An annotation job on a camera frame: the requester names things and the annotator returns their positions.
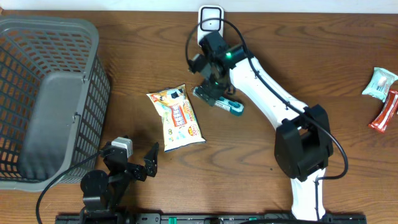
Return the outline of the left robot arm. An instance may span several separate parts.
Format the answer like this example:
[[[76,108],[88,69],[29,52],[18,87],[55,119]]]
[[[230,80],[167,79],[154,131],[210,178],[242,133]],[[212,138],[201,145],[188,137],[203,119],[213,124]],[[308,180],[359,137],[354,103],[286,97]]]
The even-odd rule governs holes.
[[[80,223],[135,223],[135,217],[119,206],[129,185],[155,177],[158,169],[159,143],[155,143],[144,157],[144,165],[128,161],[132,155],[132,142],[126,138],[107,142],[100,156],[109,169],[92,170],[80,182],[84,207]]]

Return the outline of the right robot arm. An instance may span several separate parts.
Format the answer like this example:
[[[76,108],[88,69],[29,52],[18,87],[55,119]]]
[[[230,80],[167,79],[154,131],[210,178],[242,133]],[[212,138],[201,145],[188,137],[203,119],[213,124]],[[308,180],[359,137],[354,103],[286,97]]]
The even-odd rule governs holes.
[[[190,66],[204,81],[193,94],[238,116],[243,105],[225,95],[232,86],[242,91],[275,129],[274,156],[292,184],[293,216],[321,220],[326,214],[321,178],[333,154],[326,111],[294,98],[266,73],[252,53],[246,53],[242,45],[230,47],[218,31],[199,32],[198,44],[203,52],[190,61]]]

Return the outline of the orange snack bar wrapper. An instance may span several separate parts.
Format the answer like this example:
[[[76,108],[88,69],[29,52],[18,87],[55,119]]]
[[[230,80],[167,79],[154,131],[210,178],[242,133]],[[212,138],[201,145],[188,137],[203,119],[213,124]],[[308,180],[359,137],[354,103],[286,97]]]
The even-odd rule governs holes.
[[[390,119],[397,110],[397,90],[389,90],[386,102],[379,115],[368,124],[371,129],[385,133]]]

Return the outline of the light green wet wipes pack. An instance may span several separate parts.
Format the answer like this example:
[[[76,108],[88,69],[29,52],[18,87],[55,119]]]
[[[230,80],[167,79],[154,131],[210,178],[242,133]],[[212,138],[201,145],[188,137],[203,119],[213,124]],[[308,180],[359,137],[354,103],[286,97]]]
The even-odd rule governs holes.
[[[384,103],[387,99],[389,89],[395,81],[397,81],[397,75],[385,68],[374,67],[371,81],[362,91],[362,94],[377,98]]]

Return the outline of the yellow snack bag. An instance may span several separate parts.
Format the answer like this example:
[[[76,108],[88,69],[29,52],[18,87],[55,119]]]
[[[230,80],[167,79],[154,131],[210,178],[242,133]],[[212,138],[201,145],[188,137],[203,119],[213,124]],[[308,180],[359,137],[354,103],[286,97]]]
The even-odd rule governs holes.
[[[148,93],[147,96],[162,118],[165,152],[206,141],[201,134],[184,84]]]

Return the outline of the blue mouthwash bottle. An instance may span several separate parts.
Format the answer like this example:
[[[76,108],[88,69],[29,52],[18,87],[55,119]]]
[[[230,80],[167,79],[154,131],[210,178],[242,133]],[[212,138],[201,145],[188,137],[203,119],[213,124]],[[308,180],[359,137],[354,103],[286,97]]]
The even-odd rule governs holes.
[[[193,95],[197,98],[202,99],[204,102],[208,103],[210,106],[216,106],[223,110],[228,111],[229,113],[235,116],[241,116],[244,112],[244,106],[242,103],[237,101],[231,101],[223,96],[219,98],[213,98],[210,95],[207,95],[202,87],[196,86],[193,89]]]

